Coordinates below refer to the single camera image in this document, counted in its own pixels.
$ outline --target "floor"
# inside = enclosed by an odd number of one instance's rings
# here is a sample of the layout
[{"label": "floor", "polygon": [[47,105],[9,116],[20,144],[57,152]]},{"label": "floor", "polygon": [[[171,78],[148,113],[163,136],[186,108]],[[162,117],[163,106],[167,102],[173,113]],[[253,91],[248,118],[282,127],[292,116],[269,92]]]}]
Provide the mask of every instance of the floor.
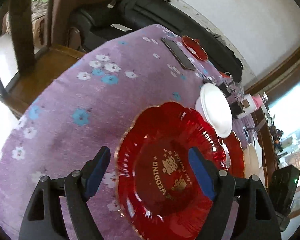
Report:
[{"label": "floor", "polygon": [[[0,37],[0,77],[4,86],[8,84],[16,72],[17,64],[11,36],[5,34]],[[0,102],[0,151],[10,131],[16,124],[17,119],[10,110]]]}]

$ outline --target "white bowl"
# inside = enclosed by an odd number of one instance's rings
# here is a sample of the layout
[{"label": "white bowl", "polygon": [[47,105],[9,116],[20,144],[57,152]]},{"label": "white bowl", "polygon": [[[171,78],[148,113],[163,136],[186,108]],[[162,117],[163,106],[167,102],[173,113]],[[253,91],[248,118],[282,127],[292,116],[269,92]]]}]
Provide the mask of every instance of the white bowl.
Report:
[{"label": "white bowl", "polygon": [[201,87],[195,109],[202,115],[221,138],[226,138],[232,130],[232,115],[227,99],[218,87],[206,83]]},{"label": "white bowl", "polygon": [[252,143],[249,143],[247,148],[243,151],[244,160],[244,177],[248,179],[251,175],[260,174],[260,165],[258,155]]}]

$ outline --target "beige bowl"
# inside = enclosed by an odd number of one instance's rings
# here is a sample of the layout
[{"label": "beige bowl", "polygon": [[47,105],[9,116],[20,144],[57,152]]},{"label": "beige bowl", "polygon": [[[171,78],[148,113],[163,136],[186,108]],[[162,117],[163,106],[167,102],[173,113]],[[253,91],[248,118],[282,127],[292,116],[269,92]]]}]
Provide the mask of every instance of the beige bowl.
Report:
[{"label": "beige bowl", "polygon": [[244,177],[248,179],[251,175],[260,173],[260,165],[258,161],[258,155],[256,149],[252,143],[248,144],[248,147],[243,151],[244,160]]}]

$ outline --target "paper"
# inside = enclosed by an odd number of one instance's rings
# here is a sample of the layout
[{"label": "paper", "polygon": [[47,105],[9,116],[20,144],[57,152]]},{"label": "paper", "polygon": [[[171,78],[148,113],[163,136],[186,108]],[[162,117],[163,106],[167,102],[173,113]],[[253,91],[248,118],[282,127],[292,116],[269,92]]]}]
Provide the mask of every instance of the paper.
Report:
[{"label": "paper", "polygon": [[262,167],[262,147],[260,146],[258,139],[254,136],[254,134],[252,135],[252,137],[253,137],[253,145],[256,149],[257,156],[258,156],[259,167]]}]

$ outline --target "metal screw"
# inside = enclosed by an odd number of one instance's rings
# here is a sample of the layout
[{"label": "metal screw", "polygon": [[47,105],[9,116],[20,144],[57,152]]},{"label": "metal screw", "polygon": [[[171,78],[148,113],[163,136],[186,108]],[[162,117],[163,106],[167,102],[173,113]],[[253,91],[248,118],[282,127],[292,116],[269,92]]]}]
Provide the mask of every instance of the metal screw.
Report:
[{"label": "metal screw", "polygon": [[72,177],[78,177],[78,176],[80,176],[80,174],[81,174],[81,171],[72,171],[72,173],[71,173],[71,175],[72,175]]},{"label": "metal screw", "polygon": [[251,178],[252,178],[252,180],[254,180],[254,181],[258,181],[258,180],[259,180],[259,177],[258,177],[257,175],[255,175],[255,174],[253,174],[253,175],[251,176]]},{"label": "metal screw", "polygon": [[228,172],[224,171],[224,170],[221,170],[219,171],[219,175],[222,176],[222,177],[225,177],[228,175]]},{"label": "metal screw", "polygon": [[40,178],[40,181],[42,181],[42,182],[45,182],[45,181],[47,181],[48,180],[48,176],[42,176],[41,178]]}]

